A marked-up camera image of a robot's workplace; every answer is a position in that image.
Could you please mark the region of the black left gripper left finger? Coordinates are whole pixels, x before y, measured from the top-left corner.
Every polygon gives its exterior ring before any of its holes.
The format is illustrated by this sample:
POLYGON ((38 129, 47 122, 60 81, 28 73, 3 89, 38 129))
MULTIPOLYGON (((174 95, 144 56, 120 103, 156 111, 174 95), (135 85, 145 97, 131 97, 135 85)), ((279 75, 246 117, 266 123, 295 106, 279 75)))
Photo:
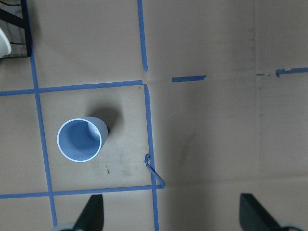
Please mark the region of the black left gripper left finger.
POLYGON ((74 224, 75 231, 102 231, 104 226, 103 195, 92 195, 74 224))

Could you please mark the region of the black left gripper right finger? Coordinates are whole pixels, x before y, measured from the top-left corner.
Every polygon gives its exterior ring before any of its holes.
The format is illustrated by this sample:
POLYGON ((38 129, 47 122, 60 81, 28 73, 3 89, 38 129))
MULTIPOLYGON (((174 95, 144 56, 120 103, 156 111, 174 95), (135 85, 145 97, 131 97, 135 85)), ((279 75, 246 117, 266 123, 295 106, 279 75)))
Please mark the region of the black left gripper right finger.
POLYGON ((239 223, 243 231, 285 231, 250 193, 240 195, 239 223))

